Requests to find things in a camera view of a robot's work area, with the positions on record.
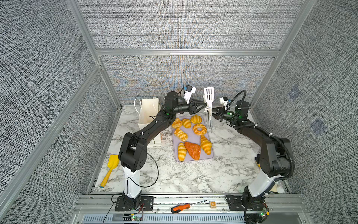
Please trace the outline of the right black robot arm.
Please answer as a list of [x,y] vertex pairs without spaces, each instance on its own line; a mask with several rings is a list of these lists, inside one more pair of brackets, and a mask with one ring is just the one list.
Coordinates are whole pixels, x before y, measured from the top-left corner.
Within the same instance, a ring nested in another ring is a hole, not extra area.
[[222,107],[216,107],[212,116],[234,128],[261,147],[261,152],[255,157],[260,166],[260,172],[255,180],[248,185],[242,195],[242,202],[247,204],[253,199],[260,200],[276,182],[293,176],[295,162],[291,142],[286,138],[278,138],[248,119],[249,103],[237,101],[234,111],[230,111],[231,101],[227,97],[220,98]]

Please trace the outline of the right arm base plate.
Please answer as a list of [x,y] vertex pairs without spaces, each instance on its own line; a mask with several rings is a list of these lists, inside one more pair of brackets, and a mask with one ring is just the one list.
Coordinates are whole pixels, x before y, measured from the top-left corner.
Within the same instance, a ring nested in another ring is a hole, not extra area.
[[244,211],[246,208],[251,209],[248,207],[248,203],[250,200],[253,199],[250,195],[226,195],[225,200],[229,206],[230,211]]

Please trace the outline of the white food tongs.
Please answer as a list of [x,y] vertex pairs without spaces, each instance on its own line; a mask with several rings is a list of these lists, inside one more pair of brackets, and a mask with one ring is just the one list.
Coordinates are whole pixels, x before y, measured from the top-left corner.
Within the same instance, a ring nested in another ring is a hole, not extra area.
[[213,129],[212,104],[214,101],[214,87],[204,88],[204,99],[208,106],[207,111],[208,111],[209,127],[212,130]]

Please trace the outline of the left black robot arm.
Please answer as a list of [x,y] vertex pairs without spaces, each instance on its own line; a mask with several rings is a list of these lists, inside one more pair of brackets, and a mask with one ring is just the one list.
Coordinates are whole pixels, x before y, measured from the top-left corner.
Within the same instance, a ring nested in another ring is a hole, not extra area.
[[125,171],[124,194],[127,197],[134,199],[141,193],[142,186],[138,180],[132,180],[132,177],[140,176],[139,171],[147,159],[147,146],[154,137],[172,125],[176,114],[196,114],[205,107],[206,103],[202,100],[185,101],[177,92],[171,91],[166,95],[164,105],[151,123],[135,133],[128,132],[124,135],[118,158]]

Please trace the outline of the long striped croissant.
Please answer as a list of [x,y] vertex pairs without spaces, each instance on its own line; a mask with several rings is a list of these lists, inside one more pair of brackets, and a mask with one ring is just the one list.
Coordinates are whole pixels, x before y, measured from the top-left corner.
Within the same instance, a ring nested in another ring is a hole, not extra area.
[[204,136],[200,136],[200,147],[204,150],[207,155],[212,153],[212,143]]

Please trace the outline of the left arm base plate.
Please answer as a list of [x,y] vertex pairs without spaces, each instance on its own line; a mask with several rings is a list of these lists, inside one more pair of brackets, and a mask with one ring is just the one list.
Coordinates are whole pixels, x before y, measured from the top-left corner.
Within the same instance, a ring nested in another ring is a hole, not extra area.
[[115,211],[152,211],[154,206],[154,197],[152,196],[138,196],[137,198],[129,198],[121,196],[117,198]]

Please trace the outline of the white floral paper bag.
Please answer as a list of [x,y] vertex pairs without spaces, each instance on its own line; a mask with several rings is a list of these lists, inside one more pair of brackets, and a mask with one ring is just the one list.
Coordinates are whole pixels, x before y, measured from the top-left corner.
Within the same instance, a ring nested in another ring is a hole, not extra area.
[[152,99],[135,99],[133,104],[139,115],[138,126],[140,129],[149,125],[160,111],[159,99],[157,97]]

